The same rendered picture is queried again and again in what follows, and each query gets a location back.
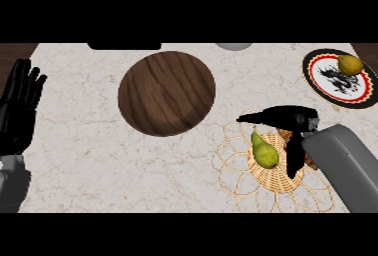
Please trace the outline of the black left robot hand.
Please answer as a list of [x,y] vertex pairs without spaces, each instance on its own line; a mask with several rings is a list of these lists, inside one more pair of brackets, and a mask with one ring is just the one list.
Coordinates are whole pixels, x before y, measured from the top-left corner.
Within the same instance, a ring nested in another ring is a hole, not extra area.
[[32,60],[18,59],[0,97],[0,156],[21,155],[32,145],[46,80]]

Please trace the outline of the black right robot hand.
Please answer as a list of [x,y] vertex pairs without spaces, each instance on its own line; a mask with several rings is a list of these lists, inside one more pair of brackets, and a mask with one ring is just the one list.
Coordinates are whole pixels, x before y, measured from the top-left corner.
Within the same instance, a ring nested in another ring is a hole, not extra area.
[[318,130],[318,111],[303,106],[275,106],[262,112],[241,115],[237,121],[264,124],[293,132],[287,143],[287,174],[290,178],[295,178],[297,171],[305,166],[303,134]]

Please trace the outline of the green pear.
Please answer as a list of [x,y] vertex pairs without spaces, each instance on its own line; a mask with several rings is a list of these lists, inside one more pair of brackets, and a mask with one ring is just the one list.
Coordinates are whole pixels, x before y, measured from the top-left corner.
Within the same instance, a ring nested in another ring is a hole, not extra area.
[[272,144],[272,134],[259,134],[259,130],[253,131],[252,144],[253,144],[253,156],[258,164],[265,169],[274,169],[280,163],[280,153]]

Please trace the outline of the woven wicker placemat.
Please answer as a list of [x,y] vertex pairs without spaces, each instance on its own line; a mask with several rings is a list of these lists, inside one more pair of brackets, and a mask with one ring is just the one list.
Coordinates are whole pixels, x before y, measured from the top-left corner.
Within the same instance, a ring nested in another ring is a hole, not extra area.
[[[255,159],[252,135],[275,147],[280,163],[265,169]],[[224,126],[224,141],[216,149],[219,185],[235,198],[238,212],[331,213],[336,192],[321,172],[305,165],[295,178],[287,174],[289,133],[274,127],[231,121]]]

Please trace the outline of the brown wooden bowl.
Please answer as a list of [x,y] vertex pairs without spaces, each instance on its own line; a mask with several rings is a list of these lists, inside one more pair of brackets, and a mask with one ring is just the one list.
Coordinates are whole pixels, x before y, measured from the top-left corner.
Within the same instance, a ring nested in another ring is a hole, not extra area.
[[216,99],[210,68],[191,54],[154,53],[131,67],[119,87],[119,108],[144,134],[168,137],[204,120]]

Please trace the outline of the white plate with dragon print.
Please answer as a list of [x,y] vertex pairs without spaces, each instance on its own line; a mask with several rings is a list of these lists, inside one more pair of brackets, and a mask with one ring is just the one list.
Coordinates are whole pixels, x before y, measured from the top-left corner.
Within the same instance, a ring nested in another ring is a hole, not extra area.
[[378,75],[364,65],[358,75],[346,76],[339,69],[340,55],[348,55],[348,52],[326,48],[305,56],[305,80],[330,103],[348,109],[368,109],[378,104]]

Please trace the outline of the yellow lemon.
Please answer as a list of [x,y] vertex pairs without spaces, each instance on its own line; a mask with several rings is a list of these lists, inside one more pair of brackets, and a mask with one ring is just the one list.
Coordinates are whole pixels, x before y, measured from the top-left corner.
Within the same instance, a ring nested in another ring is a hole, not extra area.
[[339,69],[346,76],[358,75],[364,70],[362,60],[352,55],[340,55],[337,57]]

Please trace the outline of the grey round object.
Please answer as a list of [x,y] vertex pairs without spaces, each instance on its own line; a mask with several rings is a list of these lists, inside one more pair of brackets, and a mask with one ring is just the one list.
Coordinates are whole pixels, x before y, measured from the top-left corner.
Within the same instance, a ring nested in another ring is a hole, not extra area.
[[241,51],[246,50],[253,43],[216,43],[216,45],[225,50]]

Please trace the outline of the black appliance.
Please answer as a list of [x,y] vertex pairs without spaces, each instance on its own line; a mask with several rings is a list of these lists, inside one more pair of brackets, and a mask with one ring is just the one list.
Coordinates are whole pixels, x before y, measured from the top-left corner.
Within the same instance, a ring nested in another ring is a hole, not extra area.
[[111,43],[111,42],[92,42],[88,43],[89,47],[94,50],[160,50],[162,43]]

